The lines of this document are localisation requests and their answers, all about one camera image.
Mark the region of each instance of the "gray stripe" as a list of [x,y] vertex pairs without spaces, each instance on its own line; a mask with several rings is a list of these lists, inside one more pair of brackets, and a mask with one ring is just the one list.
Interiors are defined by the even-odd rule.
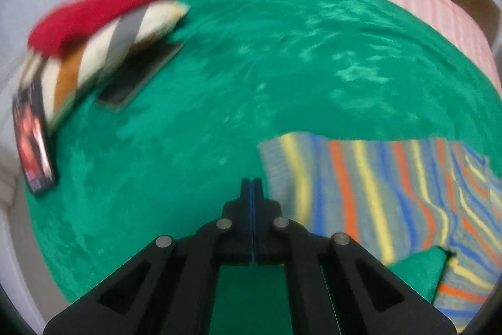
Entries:
[[136,40],[148,7],[149,5],[141,6],[120,18],[119,24],[111,36],[106,62],[121,62],[126,57]]

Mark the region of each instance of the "orange stripe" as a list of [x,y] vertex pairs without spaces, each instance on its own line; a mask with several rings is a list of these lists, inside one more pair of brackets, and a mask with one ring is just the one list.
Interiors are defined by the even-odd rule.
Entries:
[[424,241],[424,244],[422,245],[422,248],[424,250],[427,250],[431,244],[432,244],[432,239],[434,237],[434,232],[436,230],[436,224],[434,222],[434,217],[432,215],[431,210],[426,206],[426,204],[421,201],[416,195],[415,192],[413,192],[413,188],[411,185],[410,181],[410,172],[408,170],[408,164],[406,163],[406,157],[405,157],[405,152],[403,148],[403,143],[401,142],[394,142],[393,143],[394,147],[394,153],[396,155],[396,160],[398,162],[399,166],[399,172],[401,174],[401,181],[403,184],[403,189],[405,193],[411,197],[411,199],[420,207],[422,212],[424,213],[425,220],[427,221],[427,238]]
[[462,226],[469,233],[471,233],[476,239],[479,241],[479,244],[483,247],[486,253],[490,256],[490,258],[495,262],[497,266],[500,266],[500,259],[491,251],[490,246],[486,244],[481,235],[476,231],[473,225],[457,211],[457,207],[455,205],[455,195],[453,193],[453,182],[451,179],[450,172],[445,168],[445,152],[444,152],[444,141],[442,139],[437,140],[437,150],[438,150],[438,159],[439,164],[445,174],[445,182],[446,182],[446,192],[448,194],[448,200],[450,202],[451,210],[458,215],[462,222]]
[[466,301],[477,302],[479,304],[483,304],[485,301],[485,297],[480,297],[475,294],[471,294],[470,292],[459,290],[458,288],[451,287],[450,285],[441,282],[438,286],[438,293],[450,295],[456,298],[462,298]]
[[78,88],[78,72],[86,43],[71,48],[61,58],[56,88],[54,90],[54,112],[57,112]]
[[338,179],[343,202],[343,213],[345,214],[345,233],[359,242],[359,229],[357,227],[357,206],[355,195],[352,190],[350,175],[347,172],[343,150],[340,141],[331,141],[329,144],[331,152],[331,162]]
[[479,194],[484,197],[485,199],[488,199],[488,192],[485,191],[485,189],[481,188],[481,186],[478,185],[476,180],[473,178],[471,175],[470,171],[465,167],[464,162],[461,157],[461,152],[458,148],[458,144],[454,143],[453,147],[455,149],[455,153],[457,156],[458,163],[460,164],[460,168],[462,169],[462,173],[465,175],[469,183],[474,186],[474,188],[479,192]]

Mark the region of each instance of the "brown stripe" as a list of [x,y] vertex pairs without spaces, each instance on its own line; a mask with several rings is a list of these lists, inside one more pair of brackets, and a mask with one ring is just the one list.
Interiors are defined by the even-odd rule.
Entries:
[[78,72],[87,43],[75,46],[61,58],[61,69],[54,90],[54,114],[78,88]]

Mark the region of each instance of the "green bed sheet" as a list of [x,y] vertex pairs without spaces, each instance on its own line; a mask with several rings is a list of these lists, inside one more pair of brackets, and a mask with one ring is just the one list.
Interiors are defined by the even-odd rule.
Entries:
[[[502,176],[496,90],[400,7],[182,1],[191,10],[169,36],[186,43],[179,55],[120,112],[96,105],[95,94],[80,104],[58,131],[58,187],[28,197],[38,243],[69,301],[155,237],[189,235],[219,217],[242,177],[265,178],[257,144],[287,132],[463,140]],[[280,272],[267,277],[249,281],[257,296],[284,286]],[[232,303],[223,297],[217,309]]]

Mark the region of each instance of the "red garment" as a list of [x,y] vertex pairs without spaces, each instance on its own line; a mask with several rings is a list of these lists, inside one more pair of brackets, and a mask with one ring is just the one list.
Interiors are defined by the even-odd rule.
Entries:
[[32,30],[28,47],[61,57],[69,41],[86,41],[104,25],[130,10],[157,0],[76,0],[46,15]]

